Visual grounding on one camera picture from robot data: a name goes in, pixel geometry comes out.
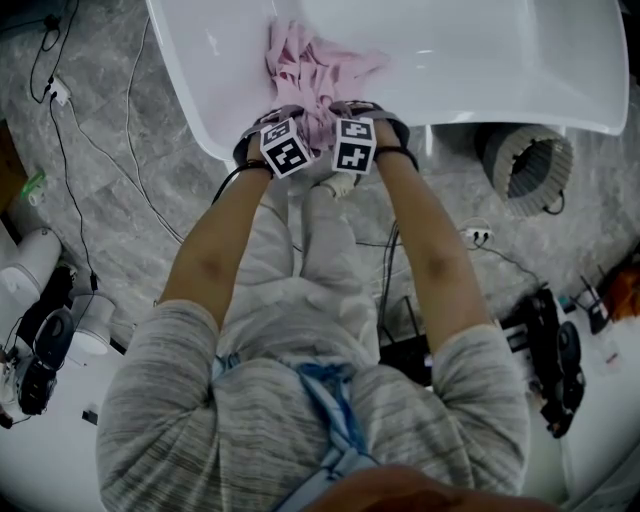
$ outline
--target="electrical outlet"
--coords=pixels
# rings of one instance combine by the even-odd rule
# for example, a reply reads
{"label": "electrical outlet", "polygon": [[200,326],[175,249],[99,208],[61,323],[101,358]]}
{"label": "electrical outlet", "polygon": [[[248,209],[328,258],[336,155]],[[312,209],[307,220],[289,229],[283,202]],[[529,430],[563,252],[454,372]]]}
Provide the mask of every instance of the electrical outlet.
{"label": "electrical outlet", "polygon": [[60,104],[60,106],[64,107],[71,97],[71,92],[58,77],[53,77],[51,89],[49,89],[49,94],[53,94],[54,92],[57,93],[55,100]]}
{"label": "electrical outlet", "polygon": [[483,228],[467,228],[464,230],[464,236],[470,240],[477,240],[482,242],[485,239],[489,239],[493,236],[493,231]]}

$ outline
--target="gray tile floor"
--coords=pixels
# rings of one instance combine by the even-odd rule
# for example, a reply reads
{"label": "gray tile floor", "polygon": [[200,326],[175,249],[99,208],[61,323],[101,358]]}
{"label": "gray tile floor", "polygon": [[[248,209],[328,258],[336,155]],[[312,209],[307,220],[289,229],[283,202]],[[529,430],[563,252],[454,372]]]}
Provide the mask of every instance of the gray tile floor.
{"label": "gray tile floor", "polygon": [[[58,75],[69,86],[82,128],[131,175],[127,151],[125,90],[147,11],[142,0],[83,0],[69,36]],[[28,77],[41,33],[19,34],[0,42],[0,111],[8,119],[28,174],[48,176],[46,201],[36,209],[16,201],[10,214],[23,232],[41,222],[51,226],[83,268],[79,218],[67,194],[60,148],[46,104],[29,94]],[[41,58],[35,73],[42,90],[55,55]],[[100,277],[100,292],[118,306],[112,332],[127,343],[130,327],[158,297],[178,249],[137,192],[78,133],[70,107],[54,105],[69,158],[71,187],[85,218],[85,238]],[[457,224],[484,217],[495,232],[492,248],[518,259],[560,293],[575,293],[580,275],[598,277],[637,242],[640,234],[640,91],[632,88],[630,117],[620,137],[570,131],[576,149],[575,172],[567,207],[559,217],[512,217],[493,192],[473,154],[472,127],[435,127],[427,157],[424,129],[412,133],[422,174]],[[150,29],[131,94],[131,134],[142,166],[142,180],[155,206],[182,235],[210,204],[226,175],[221,162],[197,145],[186,123]],[[310,177],[298,179],[290,215],[299,240],[301,191]],[[367,177],[345,200],[356,237],[382,242],[393,213],[377,174]],[[379,296],[383,249],[360,247]],[[530,291],[534,281],[493,254],[471,255],[492,311],[505,314]],[[401,335],[411,331],[399,304],[408,295],[416,307],[411,275],[398,251],[392,279],[389,324]]]}

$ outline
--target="pink towel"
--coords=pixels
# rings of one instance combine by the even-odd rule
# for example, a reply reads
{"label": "pink towel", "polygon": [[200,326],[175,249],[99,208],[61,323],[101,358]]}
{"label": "pink towel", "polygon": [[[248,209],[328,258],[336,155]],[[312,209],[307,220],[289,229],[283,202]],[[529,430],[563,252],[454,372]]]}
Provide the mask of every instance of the pink towel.
{"label": "pink towel", "polygon": [[350,52],[297,21],[283,24],[275,20],[267,52],[267,67],[278,92],[273,108],[304,107],[298,130],[311,149],[328,149],[335,143],[332,127],[336,117],[329,106],[334,101],[363,99],[364,80],[388,61],[379,51]]}

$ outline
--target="gray sweater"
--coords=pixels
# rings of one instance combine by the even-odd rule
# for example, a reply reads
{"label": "gray sweater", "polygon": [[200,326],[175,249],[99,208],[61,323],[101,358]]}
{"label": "gray sweater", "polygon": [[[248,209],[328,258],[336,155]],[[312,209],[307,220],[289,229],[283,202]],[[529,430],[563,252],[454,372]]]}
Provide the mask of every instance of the gray sweater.
{"label": "gray sweater", "polygon": [[107,510],[270,510],[314,473],[327,429],[296,356],[349,361],[354,412],[371,454],[442,482],[514,494],[529,420],[522,380],[501,331],[469,329],[434,358],[428,391],[372,365],[317,312],[265,312],[239,350],[243,364],[211,383],[218,328],[196,304],[168,302],[136,330],[100,414],[98,475]]}

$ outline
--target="green object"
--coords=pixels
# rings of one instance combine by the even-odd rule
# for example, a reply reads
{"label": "green object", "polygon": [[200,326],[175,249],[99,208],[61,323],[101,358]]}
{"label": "green object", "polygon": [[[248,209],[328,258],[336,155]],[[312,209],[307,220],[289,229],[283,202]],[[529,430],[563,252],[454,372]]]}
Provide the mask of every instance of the green object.
{"label": "green object", "polygon": [[47,175],[43,170],[39,170],[33,176],[31,176],[31,178],[29,178],[29,181],[27,181],[24,187],[22,187],[20,198],[24,199],[25,197],[27,197],[34,188],[36,188],[46,179],[46,177]]}

